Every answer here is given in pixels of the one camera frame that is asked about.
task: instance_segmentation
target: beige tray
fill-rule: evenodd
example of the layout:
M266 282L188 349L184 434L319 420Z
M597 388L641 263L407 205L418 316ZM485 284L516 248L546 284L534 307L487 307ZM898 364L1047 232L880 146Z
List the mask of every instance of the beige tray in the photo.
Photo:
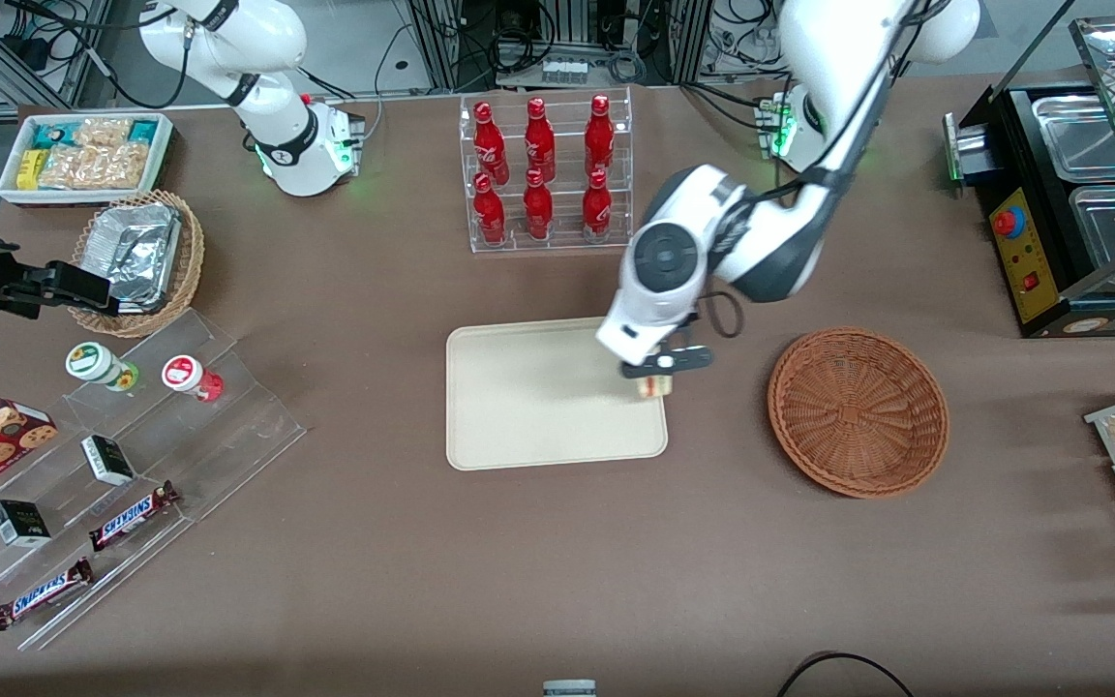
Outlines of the beige tray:
M600 318L462 327L446 340L446 458L459 471L653 458L663 400L641 400Z

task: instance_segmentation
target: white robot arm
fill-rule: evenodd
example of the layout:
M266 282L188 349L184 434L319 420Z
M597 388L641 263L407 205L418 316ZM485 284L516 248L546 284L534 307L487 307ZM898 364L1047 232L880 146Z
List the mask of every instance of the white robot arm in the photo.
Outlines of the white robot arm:
M942 12L964 11L966 3L975 0L951 1ZM775 201L779 195L754 194L712 165L676 173L622 258L620 289L597 333L601 343L623 362L641 366L687 322L708 273L754 303L784 300L803 287L817 263L828 217L884 110L890 56L906 33L906 19L925 6L927 0L788 0L778 28L783 54L831 134L815 164L782 191L796 193L796 203L783 207ZM978 10L973 18L978 22ZM970 36L958 28L952 40L963 48ZM947 37L921 39L949 43Z
M292 195L314 195L358 172L361 122L306 103L282 70L304 61L295 10L275 0L173 0L145 4L140 27L152 56L185 70L234 107L256 142L265 173Z

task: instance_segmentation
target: brown wicker basket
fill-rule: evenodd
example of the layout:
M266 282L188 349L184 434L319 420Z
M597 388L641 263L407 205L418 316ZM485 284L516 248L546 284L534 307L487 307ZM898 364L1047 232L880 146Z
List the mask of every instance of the brown wicker basket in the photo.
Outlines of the brown wicker basket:
M195 296L195 287L201 281L201 264L204 262L204 233L201 231L201 221L195 220L192 209L187 206L177 195L169 194L168 191L151 191L147 194L130 195L120 202L113 203L113 206L142 206L145 203L166 203L183 215L183 226L180 231L180 246L174 254L174 269L169 287L166 292L168 300L163 309L152 314L122 314L118 318L107 318L93 312L81 312L75 308L68 308L71 317L80 327L89 331L109 333L118 336L120 339L138 339L142 336L149 336L163 327L168 326L192 304L192 297ZM93 221L85 225L85 234L80 235L76 243L76 251L71 254L71 263L79 265L85 256L85 243L88 243L89 229Z
M902 345L854 327L788 346L768 380L768 418L806 475L859 498L917 487L949 444L932 374Z

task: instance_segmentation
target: clear acrylic stand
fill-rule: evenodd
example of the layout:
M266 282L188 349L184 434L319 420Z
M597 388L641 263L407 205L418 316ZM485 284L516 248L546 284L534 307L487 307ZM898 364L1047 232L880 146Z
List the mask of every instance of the clear acrylic stand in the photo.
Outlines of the clear acrylic stand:
M583 239L583 193L588 190L588 173L583 168L583 132L592 114L592 97L604 94L610 98L610 119L613 122L613 165L607 173L607 188L613 197L610 207L610 233L605 242L592 244ZM523 192L526 190L527 156L523 133L527 128L526 105L493 106L493 120L505 137L505 162L510 165L510 181L496 187L505 206L505 244L489 246L484 243L476 224L473 199L473 177L479 171L476 158L476 119L471 109L481 97L464 97L459 101L458 146L464 158L464 195L467 200L467 230L473 252L512 252L539 250L571 250L585 246L623 246L631 242L632 193L634 171L631 149L632 105L631 91L619 89L571 89L546 91L545 112L554 127L558 149L558 176L549 182L554 199L554 229L545 242L535 241L526 230L523 211Z
M200 312L188 310L124 355L140 369L129 393L81 385L50 407L61 435L39 458L0 477L0 498L37 504L52 539L35 550L0 539L0 604L11 603L88 556L96 582L68 591L56 603L28 613L3 633L19 649L40 649L93 609L166 544L225 502L275 456L304 435L290 412L231 351L234 340ZM178 354L197 357L221 375L224 393L198 401L161 384L161 366ZM93 477L80 441L91 433L119 443L136 480L110 486ZM101 552L97 530L161 482L182 498Z

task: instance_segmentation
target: red switch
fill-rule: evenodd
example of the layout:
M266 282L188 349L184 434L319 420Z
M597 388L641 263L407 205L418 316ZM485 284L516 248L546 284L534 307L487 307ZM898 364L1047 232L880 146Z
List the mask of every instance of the red switch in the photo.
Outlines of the red switch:
M997 213L996 217L992 217L992 231L1000 234L1001 238L1014 232L1015 226L1017 226L1017 216L1010 211L1001 211Z

